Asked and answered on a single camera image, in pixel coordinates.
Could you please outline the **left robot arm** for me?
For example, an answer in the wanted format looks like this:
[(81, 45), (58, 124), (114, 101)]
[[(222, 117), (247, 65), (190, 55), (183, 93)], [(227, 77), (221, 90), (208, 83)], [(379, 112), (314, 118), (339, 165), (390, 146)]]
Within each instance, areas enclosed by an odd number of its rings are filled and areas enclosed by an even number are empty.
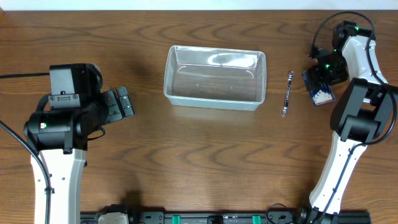
[(35, 223), (79, 223), (80, 192), (91, 134), (134, 115), (126, 87), (102, 91), (93, 63), (52, 65), (51, 92), (24, 125), (34, 154)]

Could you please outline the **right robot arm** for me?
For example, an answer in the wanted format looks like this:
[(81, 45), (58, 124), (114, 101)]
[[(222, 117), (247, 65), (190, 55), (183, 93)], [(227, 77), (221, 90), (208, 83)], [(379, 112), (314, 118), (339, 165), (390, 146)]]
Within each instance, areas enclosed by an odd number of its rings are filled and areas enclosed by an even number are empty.
[(322, 174), (295, 223), (369, 223), (369, 215), (342, 215), (341, 201), (354, 167), (368, 146), (384, 140), (397, 119), (397, 87), (379, 70), (374, 29), (343, 21), (333, 29), (333, 51), (312, 46), (316, 65), (303, 71), (306, 88), (316, 105), (333, 101), (330, 87), (349, 85), (330, 118), (330, 153)]

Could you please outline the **silver ring wrench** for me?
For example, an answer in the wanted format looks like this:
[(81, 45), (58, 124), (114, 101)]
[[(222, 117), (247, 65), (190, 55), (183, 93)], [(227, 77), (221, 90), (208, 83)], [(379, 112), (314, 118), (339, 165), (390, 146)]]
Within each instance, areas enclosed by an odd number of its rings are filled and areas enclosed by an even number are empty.
[(288, 108), (289, 108), (289, 98), (290, 98), (290, 90), (292, 85), (292, 80), (294, 78), (295, 73), (293, 71), (288, 72), (288, 79), (287, 79), (287, 88), (285, 92), (285, 100), (284, 100), (284, 107), (282, 109), (282, 116), (286, 117)]

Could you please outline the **blue precision screwdriver set case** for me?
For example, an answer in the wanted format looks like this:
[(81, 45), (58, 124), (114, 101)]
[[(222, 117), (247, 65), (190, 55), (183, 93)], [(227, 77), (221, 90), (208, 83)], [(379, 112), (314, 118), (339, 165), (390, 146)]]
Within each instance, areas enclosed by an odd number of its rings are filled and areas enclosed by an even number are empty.
[(307, 70), (304, 70), (302, 72), (302, 78), (315, 106), (327, 105), (335, 101), (335, 96), (332, 92), (330, 85), (321, 83), (319, 87), (311, 90)]

